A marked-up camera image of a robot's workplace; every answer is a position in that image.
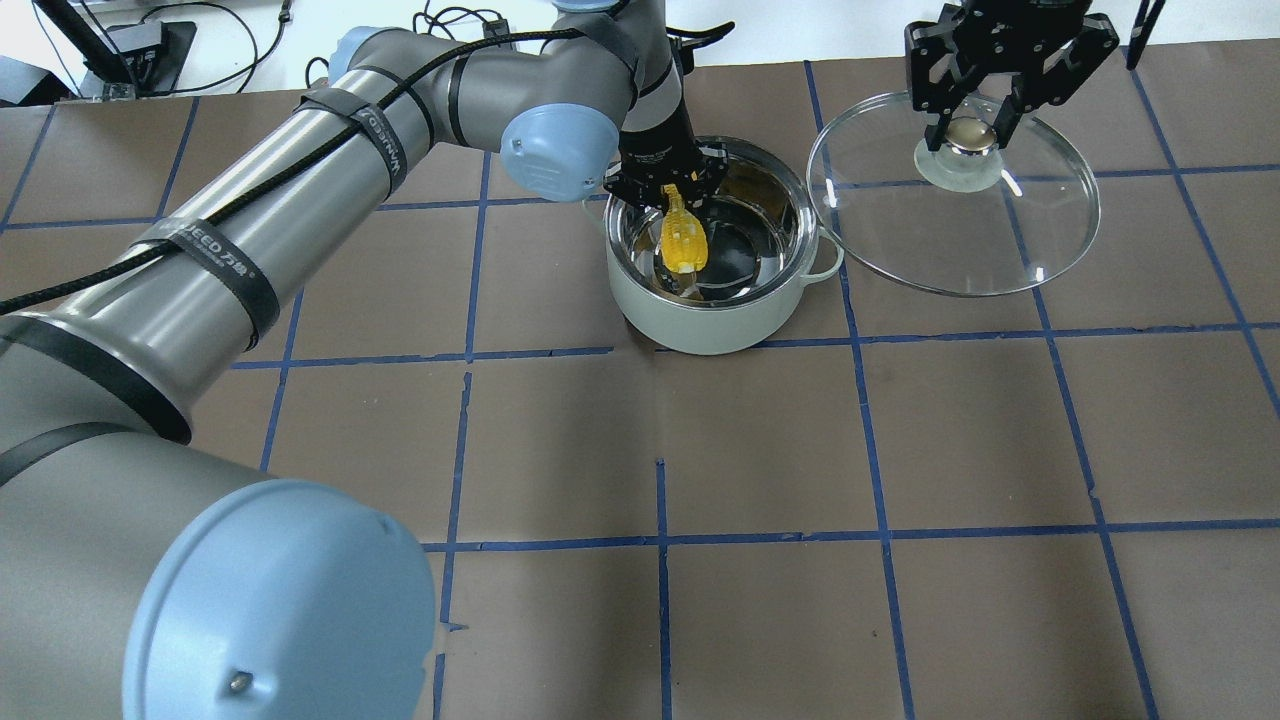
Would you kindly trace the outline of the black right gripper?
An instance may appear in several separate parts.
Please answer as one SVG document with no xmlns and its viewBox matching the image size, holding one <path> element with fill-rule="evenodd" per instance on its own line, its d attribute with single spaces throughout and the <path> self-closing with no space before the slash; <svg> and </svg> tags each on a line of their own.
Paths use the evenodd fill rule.
<svg viewBox="0 0 1280 720">
<path fill-rule="evenodd" d="M 989 76 L 1010 76 L 996 115 L 997 147 L 1009 146 L 1021 118 L 1065 104 L 1120 45 L 1105 14 L 1088 1 L 963 1 L 937 20 L 905 29 L 911 106 L 937 115 L 923 140 L 938 151 L 955 110 Z"/>
</svg>

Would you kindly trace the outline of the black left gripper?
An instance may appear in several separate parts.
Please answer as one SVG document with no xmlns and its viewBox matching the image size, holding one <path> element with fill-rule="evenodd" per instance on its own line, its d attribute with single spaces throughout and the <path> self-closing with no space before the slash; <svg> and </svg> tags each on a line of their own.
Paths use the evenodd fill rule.
<svg viewBox="0 0 1280 720">
<path fill-rule="evenodd" d="M 604 188 L 631 208 L 667 211 L 663 188 L 676 184 L 685 205 L 700 211 L 716 196 L 728 168 L 726 146 L 700 143 L 681 100 L 659 124 L 621 133 L 620 165 L 611 170 Z"/>
</svg>

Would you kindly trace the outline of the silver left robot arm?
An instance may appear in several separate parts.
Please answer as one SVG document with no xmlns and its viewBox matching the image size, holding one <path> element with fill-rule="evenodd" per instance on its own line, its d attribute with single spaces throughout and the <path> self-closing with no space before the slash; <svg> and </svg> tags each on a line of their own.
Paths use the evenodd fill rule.
<svg viewBox="0 0 1280 720">
<path fill-rule="evenodd" d="M 553 202 L 646 188 L 673 129 L 663 1 L 558 1 L 460 44 L 356 28 L 329 86 L 109 268 L 3 304 L 3 716 L 411 719 L 435 589 L 415 534 L 192 446 L 192 411 L 442 143 Z"/>
</svg>

